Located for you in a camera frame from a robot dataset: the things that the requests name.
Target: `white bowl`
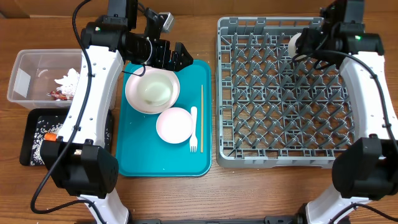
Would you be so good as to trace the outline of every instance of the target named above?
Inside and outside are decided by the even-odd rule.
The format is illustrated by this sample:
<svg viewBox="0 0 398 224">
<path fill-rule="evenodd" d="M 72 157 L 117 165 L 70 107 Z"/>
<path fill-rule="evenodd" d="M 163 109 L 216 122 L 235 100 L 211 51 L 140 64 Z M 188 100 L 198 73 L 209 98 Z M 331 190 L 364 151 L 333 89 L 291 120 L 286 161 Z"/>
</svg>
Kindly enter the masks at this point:
<svg viewBox="0 0 398 224">
<path fill-rule="evenodd" d="M 178 144 L 187 140 L 193 132 L 191 114 L 182 108 L 170 108 L 159 115 L 156 121 L 157 134 L 163 141 Z"/>
<path fill-rule="evenodd" d="M 143 69 L 141 67 L 134 73 L 141 74 Z M 130 75 L 127 80 L 127 102 L 141 113 L 161 113 L 176 102 L 180 94 L 180 82 L 174 72 L 148 66 L 145 69 L 142 77 Z"/>
</svg>

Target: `gray dish rack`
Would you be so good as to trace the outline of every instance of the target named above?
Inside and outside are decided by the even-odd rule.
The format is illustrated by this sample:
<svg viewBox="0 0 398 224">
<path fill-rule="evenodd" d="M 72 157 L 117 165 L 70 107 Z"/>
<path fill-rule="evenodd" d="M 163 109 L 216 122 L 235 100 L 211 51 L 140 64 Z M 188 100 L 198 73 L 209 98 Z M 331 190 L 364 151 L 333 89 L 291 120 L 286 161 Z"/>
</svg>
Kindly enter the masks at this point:
<svg viewBox="0 0 398 224">
<path fill-rule="evenodd" d="M 217 162 L 223 167 L 331 168 L 354 139 L 335 66 L 293 64 L 287 46 L 321 17 L 222 17 L 216 43 Z"/>
</svg>

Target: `wooden table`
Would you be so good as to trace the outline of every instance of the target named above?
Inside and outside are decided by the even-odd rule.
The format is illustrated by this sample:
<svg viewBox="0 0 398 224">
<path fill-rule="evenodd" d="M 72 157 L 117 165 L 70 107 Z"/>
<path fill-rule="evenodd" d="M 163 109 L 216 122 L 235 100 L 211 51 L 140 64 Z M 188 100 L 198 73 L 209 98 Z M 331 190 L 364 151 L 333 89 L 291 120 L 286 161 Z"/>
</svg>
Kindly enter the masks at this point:
<svg viewBox="0 0 398 224">
<path fill-rule="evenodd" d="M 267 16 L 316 16 L 294 14 Z M 170 34 L 162 37 L 183 42 L 194 58 L 202 59 L 215 69 L 215 41 L 220 16 L 177 16 Z M 78 19 L 79 30 L 95 18 Z M 398 111 L 398 15 L 366 14 L 366 30 L 381 35 L 386 50 L 386 76 L 393 104 Z M 138 20 L 138 32 L 145 26 Z M 75 205 L 48 215 L 30 210 L 32 194 L 47 172 L 44 167 L 19 164 L 19 152 L 28 110 L 6 100 L 9 76 L 17 53 L 22 49 L 78 48 L 71 19 L 10 19 L 0 20 L 0 223 L 73 223 L 91 220 L 84 205 Z M 119 121 L 123 76 L 119 77 L 115 130 Z M 213 99 L 215 78 L 213 76 Z M 213 143 L 215 142 L 213 117 Z M 116 141 L 113 141 L 113 154 Z M 134 218 L 162 220 L 263 218 L 266 215 L 294 214 L 304 202 L 315 199 L 331 184 L 331 171 L 313 167 L 280 167 L 275 169 L 225 169 L 215 159 L 205 176 L 200 178 L 125 178 L 119 176 L 117 191 L 122 203 Z M 54 207 L 74 200 L 50 180 L 41 193 L 37 206 Z M 397 200 L 385 197 L 371 205 L 398 217 Z M 355 223 L 388 223 L 364 209 L 353 212 Z"/>
</svg>

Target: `wooden surface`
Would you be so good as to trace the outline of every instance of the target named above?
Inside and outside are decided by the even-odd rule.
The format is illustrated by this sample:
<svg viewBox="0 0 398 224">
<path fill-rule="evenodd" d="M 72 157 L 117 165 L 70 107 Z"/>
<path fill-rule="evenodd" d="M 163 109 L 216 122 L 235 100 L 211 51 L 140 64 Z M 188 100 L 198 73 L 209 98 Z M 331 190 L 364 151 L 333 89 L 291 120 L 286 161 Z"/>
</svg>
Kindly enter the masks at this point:
<svg viewBox="0 0 398 224">
<path fill-rule="evenodd" d="M 267 16 L 314 16 L 315 14 L 268 14 Z M 170 34 L 173 43 L 183 42 L 194 58 L 215 68 L 216 26 L 219 16 L 176 16 Z M 78 20 L 79 30 L 93 18 Z M 366 14 L 368 32 L 379 33 L 386 50 L 386 77 L 393 104 L 398 111 L 398 15 Z M 139 31 L 145 21 L 140 18 Z M 33 214 L 32 194 L 47 172 L 44 167 L 19 164 L 28 110 L 6 99 L 9 76 L 18 51 L 22 49 L 77 48 L 70 19 L 0 20 L 0 223 L 73 223 L 92 219 L 83 205 L 75 205 L 48 215 Z M 117 132 L 123 76 L 119 77 L 115 130 Z M 213 99 L 215 99 L 215 78 Z M 211 218 L 263 218 L 266 215 L 294 214 L 304 202 L 321 194 L 330 184 L 330 170 L 312 167 L 275 169 L 225 169 L 215 159 L 215 120 L 213 117 L 213 164 L 199 178 L 125 178 L 119 176 L 116 189 L 134 218 L 162 220 Z M 116 141 L 113 141 L 113 154 Z M 46 209 L 74 200 L 50 180 L 37 206 Z M 371 205 L 398 217 L 398 197 L 385 197 Z M 354 223 L 388 223 L 367 210 L 352 213 Z"/>
<path fill-rule="evenodd" d="M 71 16 L 82 0 L 1 0 L 0 11 L 9 17 Z M 263 13 L 308 13 L 328 6 L 333 0 L 140 0 L 156 12 L 173 15 L 223 15 Z M 80 16 L 106 14 L 108 0 L 92 0 Z M 398 12 L 396 0 L 366 0 L 366 12 Z"/>
</svg>

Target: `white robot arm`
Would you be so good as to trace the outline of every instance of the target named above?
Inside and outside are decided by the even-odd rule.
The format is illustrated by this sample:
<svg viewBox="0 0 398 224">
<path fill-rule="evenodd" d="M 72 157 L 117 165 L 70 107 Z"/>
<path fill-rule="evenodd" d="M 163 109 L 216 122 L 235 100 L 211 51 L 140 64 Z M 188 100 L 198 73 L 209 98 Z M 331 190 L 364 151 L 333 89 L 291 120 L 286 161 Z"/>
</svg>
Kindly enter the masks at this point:
<svg viewBox="0 0 398 224">
<path fill-rule="evenodd" d="M 358 52 L 354 55 L 368 65 L 377 77 L 384 93 L 387 113 L 390 117 L 391 128 L 394 135 L 398 135 L 398 119 L 392 107 L 391 98 L 387 89 L 384 76 L 384 56 L 376 52 Z M 381 106 L 379 92 L 371 74 L 358 62 L 345 58 L 340 67 L 340 75 L 343 77 L 351 100 L 354 122 L 355 140 L 368 138 L 371 134 L 377 134 L 379 139 L 389 139 L 386 128 L 383 128 L 384 115 Z M 305 215 L 308 224 L 327 224 L 340 211 L 352 203 L 366 204 L 371 200 L 367 197 L 343 198 L 332 184 L 316 200 L 311 201 L 305 207 Z M 341 215 L 335 223 L 338 223 L 354 209 L 350 209 Z"/>
<path fill-rule="evenodd" d="M 73 14 L 77 38 L 76 14 L 88 1 L 84 0 Z M 173 15 L 169 12 L 158 14 L 140 6 L 138 9 L 136 0 L 110 0 L 108 15 L 89 22 L 82 30 L 81 40 L 78 38 L 82 48 L 80 79 L 57 140 L 43 141 L 41 145 L 40 155 L 49 172 L 31 201 L 33 212 L 50 213 L 75 203 L 85 203 L 97 223 L 132 222 L 129 210 L 114 188 L 118 162 L 104 150 L 106 117 L 118 76 L 127 60 L 171 71 L 179 71 L 193 63 L 182 43 L 177 42 L 171 52 L 170 42 L 160 39 L 161 32 L 170 32 Z M 147 18 L 144 34 L 130 32 L 136 28 L 137 10 Z M 78 200 L 47 211 L 36 209 L 35 201 L 49 175 L 57 187 L 66 189 Z"/>
<path fill-rule="evenodd" d="M 296 223 L 349 223 L 342 219 L 355 205 L 398 192 L 398 147 L 394 138 L 398 119 L 384 74 L 381 39 L 377 34 L 364 33 L 363 11 L 364 1 L 337 0 L 321 10 L 325 18 L 322 30 L 304 29 L 289 43 L 298 53 L 291 55 L 293 61 L 305 60 L 309 54 L 340 68 L 355 123 L 354 144 L 333 164 L 333 184 L 316 200 L 303 205 Z"/>
</svg>

